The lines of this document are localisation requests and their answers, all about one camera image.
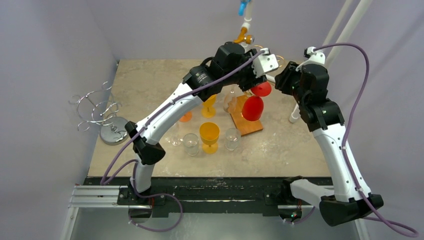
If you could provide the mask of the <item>clear tall flute glass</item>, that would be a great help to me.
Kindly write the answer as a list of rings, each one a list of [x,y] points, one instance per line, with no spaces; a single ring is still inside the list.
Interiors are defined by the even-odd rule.
[[[235,94],[235,85],[231,86],[230,91],[226,94],[223,101],[223,110],[228,113],[234,113],[237,105],[237,97]]]

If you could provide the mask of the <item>red plastic wine glass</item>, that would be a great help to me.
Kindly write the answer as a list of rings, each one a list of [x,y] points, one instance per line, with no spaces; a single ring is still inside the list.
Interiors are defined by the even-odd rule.
[[[272,86],[266,81],[253,87],[250,91],[253,95],[245,101],[241,114],[247,121],[254,122],[261,118],[264,110],[262,97],[266,97],[272,92]]]

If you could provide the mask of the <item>gold rack with wooden base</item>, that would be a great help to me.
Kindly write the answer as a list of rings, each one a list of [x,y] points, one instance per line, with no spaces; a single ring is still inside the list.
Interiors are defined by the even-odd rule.
[[[279,55],[276,55],[276,57],[277,57],[277,60],[278,60],[278,63],[279,63],[279,67],[281,67],[282,66],[281,62],[284,60],[284,58],[279,56]],[[256,120],[256,121],[248,121],[248,120],[244,119],[243,115],[242,115],[242,108],[243,108],[245,101],[248,99],[248,97],[253,95],[253,93],[251,92],[251,89],[253,87],[256,87],[259,84],[262,84],[262,83],[265,83],[265,82],[269,82],[271,84],[273,77],[271,75],[269,75],[269,73],[266,73],[265,75],[263,75],[259,78],[256,78],[256,76],[253,72],[253,76],[254,76],[254,79],[256,80],[256,83],[253,82],[251,85],[245,87],[243,89],[243,94],[236,98],[237,104],[236,104],[236,107],[235,107],[235,111],[233,113],[231,113],[230,116],[231,116],[231,119],[232,119],[235,127],[241,132],[242,136],[246,136],[246,135],[249,135],[249,134],[252,134],[252,133],[260,132],[264,129],[262,123],[260,122],[260,119]]]

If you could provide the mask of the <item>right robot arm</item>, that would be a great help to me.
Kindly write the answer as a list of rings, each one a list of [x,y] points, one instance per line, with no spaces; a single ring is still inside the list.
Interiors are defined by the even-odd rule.
[[[311,183],[304,177],[283,181],[280,196],[288,204],[304,200],[319,209],[331,227],[364,218],[384,205],[362,178],[347,141],[347,129],[338,104],[327,98],[327,69],[319,64],[300,65],[290,61],[275,77],[275,88],[294,97],[300,116],[318,142],[327,163],[333,190]]]

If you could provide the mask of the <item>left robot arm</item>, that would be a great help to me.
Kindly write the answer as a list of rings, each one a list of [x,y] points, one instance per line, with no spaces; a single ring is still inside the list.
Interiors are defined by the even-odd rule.
[[[273,55],[268,49],[245,49],[234,42],[221,45],[214,56],[192,67],[174,92],[151,114],[138,122],[129,121],[125,130],[136,156],[136,165],[129,197],[138,205],[149,199],[149,189],[155,164],[166,151],[160,144],[164,134],[187,112],[203,104],[228,85],[237,85],[242,91],[264,83],[265,66],[271,70],[277,63],[269,62]]]

